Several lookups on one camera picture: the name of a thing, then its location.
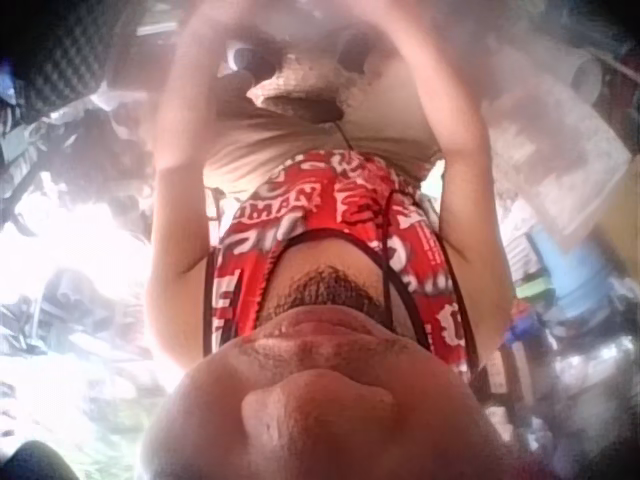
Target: person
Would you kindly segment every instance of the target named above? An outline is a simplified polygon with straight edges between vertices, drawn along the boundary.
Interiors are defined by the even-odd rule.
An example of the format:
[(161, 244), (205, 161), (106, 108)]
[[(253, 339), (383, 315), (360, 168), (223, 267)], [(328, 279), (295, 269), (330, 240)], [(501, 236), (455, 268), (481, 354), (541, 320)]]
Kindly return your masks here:
[[(439, 225), (419, 201), (428, 152), (216, 96), (230, 25), (261, 5), (205, 3), (158, 114), (149, 327), (187, 373), (148, 432), (148, 478), (514, 478), (467, 386), (512, 300), (487, 128), (421, 2), (333, 3), (411, 69), (446, 159)], [(255, 187), (214, 249), (203, 170)]]

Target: nose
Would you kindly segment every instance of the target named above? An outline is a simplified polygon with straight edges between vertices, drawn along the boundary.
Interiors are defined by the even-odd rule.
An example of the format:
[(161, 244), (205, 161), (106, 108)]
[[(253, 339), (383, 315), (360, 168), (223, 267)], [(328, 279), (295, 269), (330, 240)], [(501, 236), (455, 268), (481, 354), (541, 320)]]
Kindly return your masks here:
[(331, 370), (296, 373), (242, 403), (252, 455), (298, 478), (341, 478), (371, 465), (393, 444), (396, 417), (390, 392)]

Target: red shirt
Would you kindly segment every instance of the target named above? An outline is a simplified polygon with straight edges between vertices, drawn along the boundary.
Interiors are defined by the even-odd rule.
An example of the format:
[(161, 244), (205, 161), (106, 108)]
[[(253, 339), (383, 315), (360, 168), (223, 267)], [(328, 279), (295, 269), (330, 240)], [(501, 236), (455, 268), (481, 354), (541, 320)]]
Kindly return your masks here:
[(212, 346), (250, 333), (262, 293), (292, 243), (342, 238), (384, 266), (414, 327), (415, 339), (468, 376), (471, 330), (420, 192), (383, 160), (350, 151), (315, 151), (287, 161), (236, 212), (209, 269)]

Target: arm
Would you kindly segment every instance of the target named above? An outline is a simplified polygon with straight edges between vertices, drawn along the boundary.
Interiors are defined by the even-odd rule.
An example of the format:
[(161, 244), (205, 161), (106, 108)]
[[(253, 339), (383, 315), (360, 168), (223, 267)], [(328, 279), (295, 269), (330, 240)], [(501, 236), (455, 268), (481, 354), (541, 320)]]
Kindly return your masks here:
[(211, 87), (224, 51), (223, 24), (211, 15), (212, 5), (203, 4), (179, 41), (154, 145), (156, 203), (147, 318), (156, 354), (178, 371), (202, 359), (210, 245), (198, 146), (204, 135), (215, 135)]
[(435, 32), (421, 20), (418, 2), (366, 3), (368, 20), (387, 34), (409, 64), (425, 116), (446, 159), (440, 232), (484, 361), (502, 344), (513, 298), (498, 230), (487, 128)]

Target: mouth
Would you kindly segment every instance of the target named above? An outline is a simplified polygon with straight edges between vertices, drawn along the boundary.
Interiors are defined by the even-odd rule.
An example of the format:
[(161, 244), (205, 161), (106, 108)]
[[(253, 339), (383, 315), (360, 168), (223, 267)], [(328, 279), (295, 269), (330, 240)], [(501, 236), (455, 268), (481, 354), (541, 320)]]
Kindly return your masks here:
[(337, 305), (298, 307), (281, 315), (260, 332), (260, 339), (301, 340), (315, 337), (374, 337), (386, 335), (374, 320)]

